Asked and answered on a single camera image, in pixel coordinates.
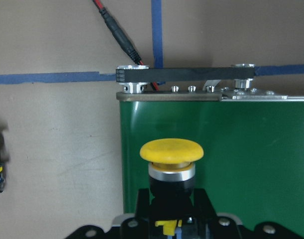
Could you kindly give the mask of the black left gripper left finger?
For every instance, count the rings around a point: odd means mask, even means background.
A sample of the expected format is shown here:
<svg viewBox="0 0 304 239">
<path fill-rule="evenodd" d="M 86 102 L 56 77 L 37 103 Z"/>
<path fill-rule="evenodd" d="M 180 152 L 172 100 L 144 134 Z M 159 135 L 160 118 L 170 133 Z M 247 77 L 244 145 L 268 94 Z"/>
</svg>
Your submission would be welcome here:
<svg viewBox="0 0 304 239">
<path fill-rule="evenodd" d="M 150 190 L 148 188 L 138 190 L 135 218 L 146 222 L 151 221 Z"/>
</svg>

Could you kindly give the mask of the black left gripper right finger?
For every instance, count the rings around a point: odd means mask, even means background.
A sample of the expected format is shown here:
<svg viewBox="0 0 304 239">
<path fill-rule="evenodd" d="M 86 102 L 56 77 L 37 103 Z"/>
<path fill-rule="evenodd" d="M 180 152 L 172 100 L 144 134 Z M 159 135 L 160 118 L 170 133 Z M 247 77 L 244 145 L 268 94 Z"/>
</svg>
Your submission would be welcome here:
<svg viewBox="0 0 304 239">
<path fill-rule="evenodd" d="M 194 189 L 194 217 L 198 222 L 208 222 L 217 217 L 216 211 L 205 189 Z"/>
</svg>

